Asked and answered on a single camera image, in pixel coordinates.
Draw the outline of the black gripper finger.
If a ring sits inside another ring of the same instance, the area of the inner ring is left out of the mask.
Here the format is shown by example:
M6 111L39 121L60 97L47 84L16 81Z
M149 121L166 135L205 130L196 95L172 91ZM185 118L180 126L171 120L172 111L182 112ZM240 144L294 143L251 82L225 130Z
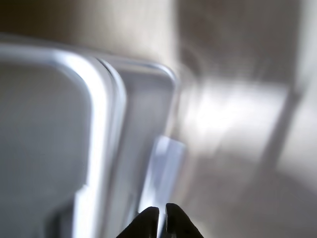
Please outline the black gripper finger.
M165 238L203 238L187 214L174 203L167 203L165 216Z
M148 207L138 214L116 238L156 238L159 208Z

